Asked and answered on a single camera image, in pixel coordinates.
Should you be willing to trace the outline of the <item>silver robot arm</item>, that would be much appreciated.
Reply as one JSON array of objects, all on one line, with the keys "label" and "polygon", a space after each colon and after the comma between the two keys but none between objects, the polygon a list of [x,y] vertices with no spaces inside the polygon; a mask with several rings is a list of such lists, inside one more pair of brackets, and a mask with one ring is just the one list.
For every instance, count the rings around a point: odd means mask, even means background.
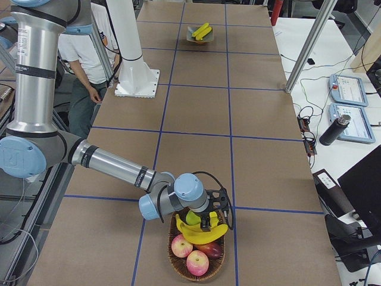
[{"label": "silver robot arm", "polygon": [[145,219],[189,208],[201,229],[210,231],[212,196],[196,175],[156,172],[53,125],[58,38],[63,32],[91,33],[90,2],[13,1],[11,14],[18,24],[15,110],[1,140],[1,169],[29,178],[57,163],[81,165],[143,189],[139,208]]}]

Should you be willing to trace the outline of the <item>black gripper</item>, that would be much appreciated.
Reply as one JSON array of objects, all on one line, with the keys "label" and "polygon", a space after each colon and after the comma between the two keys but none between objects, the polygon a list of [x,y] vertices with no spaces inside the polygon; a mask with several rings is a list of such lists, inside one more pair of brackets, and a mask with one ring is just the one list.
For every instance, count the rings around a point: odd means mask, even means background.
[{"label": "black gripper", "polygon": [[213,211],[205,210],[203,212],[196,212],[196,215],[200,218],[200,226],[202,232],[210,232],[211,231],[211,215],[210,213]]}]

